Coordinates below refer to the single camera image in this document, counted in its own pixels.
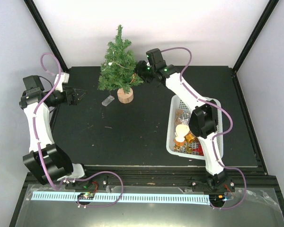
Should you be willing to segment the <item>small green christmas tree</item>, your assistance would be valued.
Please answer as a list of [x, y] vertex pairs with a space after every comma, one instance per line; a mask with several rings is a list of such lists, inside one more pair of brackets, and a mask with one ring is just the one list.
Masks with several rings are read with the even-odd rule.
[[123, 26], [117, 27], [114, 41], [107, 44], [105, 61], [100, 66], [98, 89], [109, 92], [116, 90], [119, 102], [128, 104], [133, 101], [133, 87], [143, 83], [135, 72], [137, 61], [129, 47], [132, 42], [123, 38]]

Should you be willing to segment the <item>white ball string lights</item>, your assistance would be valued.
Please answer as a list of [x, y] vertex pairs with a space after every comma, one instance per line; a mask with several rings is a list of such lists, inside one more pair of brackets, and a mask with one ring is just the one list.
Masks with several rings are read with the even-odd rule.
[[133, 66], [133, 59], [126, 51], [107, 50], [105, 61], [101, 64], [101, 72], [113, 65], [122, 69], [130, 69]]

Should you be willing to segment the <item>silver star ornament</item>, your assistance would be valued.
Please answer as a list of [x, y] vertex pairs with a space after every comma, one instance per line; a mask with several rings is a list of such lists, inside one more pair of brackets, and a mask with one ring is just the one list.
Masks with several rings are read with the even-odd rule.
[[188, 125], [189, 124], [189, 119], [188, 118], [184, 118], [184, 117], [179, 117], [179, 124], [183, 124], [183, 125]]

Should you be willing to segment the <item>white perforated plastic basket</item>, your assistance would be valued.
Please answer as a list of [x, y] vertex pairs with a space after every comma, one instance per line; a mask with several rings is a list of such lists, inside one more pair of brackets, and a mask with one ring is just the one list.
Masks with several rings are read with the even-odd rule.
[[[207, 99], [210, 104], [197, 102], [197, 105], [190, 110], [188, 106], [177, 96], [171, 99], [168, 131], [166, 139], [166, 150], [172, 155], [179, 157], [187, 157], [190, 159], [205, 160], [208, 157], [215, 157], [214, 150], [219, 158], [223, 156], [223, 136], [220, 135], [213, 139], [214, 135], [222, 133], [222, 113], [221, 104], [216, 99]], [[179, 125], [179, 117], [189, 119], [189, 129], [191, 134], [195, 136], [195, 141], [188, 144], [184, 142], [176, 142], [175, 129]], [[195, 152], [186, 153], [186, 147], [191, 146], [193, 149], [201, 145], [204, 156], [199, 156]]]

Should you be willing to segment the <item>gold gift box ornament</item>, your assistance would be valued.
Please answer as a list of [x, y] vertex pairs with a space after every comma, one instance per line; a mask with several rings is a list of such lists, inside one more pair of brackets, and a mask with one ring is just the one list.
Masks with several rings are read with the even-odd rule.
[[189, 133], [185, 136], [185, 141], [186, 141], [186, 143], [190, 144], [190, 143], [195, 141], [195, 136], [193, 134]]

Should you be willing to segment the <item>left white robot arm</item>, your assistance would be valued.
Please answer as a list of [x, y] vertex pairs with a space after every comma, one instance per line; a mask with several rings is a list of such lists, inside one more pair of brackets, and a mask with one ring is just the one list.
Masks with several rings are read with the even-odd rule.
[[62, 103], [77, 105], [82, 99], [81, 90], [67, 86], [68, 73], [55, 78], [53, 92], [45, 91], [37, 75], [23, 78], [26, 87], [19, 102], [24, 111], [30, 133], [29, 154], [23, 156], [23, 163], [42, 185], [51, 180], [75, 181], [82, 189], [92, 184], [91, 175], [85, 173], [82, 164], [72, 163], [69, 156], [55, 144], [50, 127], [50, 107]]

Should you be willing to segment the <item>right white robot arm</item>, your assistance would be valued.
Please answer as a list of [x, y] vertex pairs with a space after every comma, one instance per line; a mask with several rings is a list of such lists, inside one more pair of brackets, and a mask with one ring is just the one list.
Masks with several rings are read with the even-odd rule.
[[145, 82], [156, 79], [166, 88], [173, 91], [190, 111], [189, 123], [181, 123], [175, 129], [175, 145], [178, 147], [188, 143], [189, 134], [197, 137], [205, 160], [208, 173], [206, 186], [212, 191], [218, 190], [226, 181], [226, 166], [223, 164], [217, 138], [222, 133], [217, 131], [218, 112], [227, 112], [214, 100], [207, 100], [197, 93], [183, 78], [183, 72], [174, 65], [167, 65], [158, 48], [146, 52], [147, 61], [139, 61], [135, 72]]

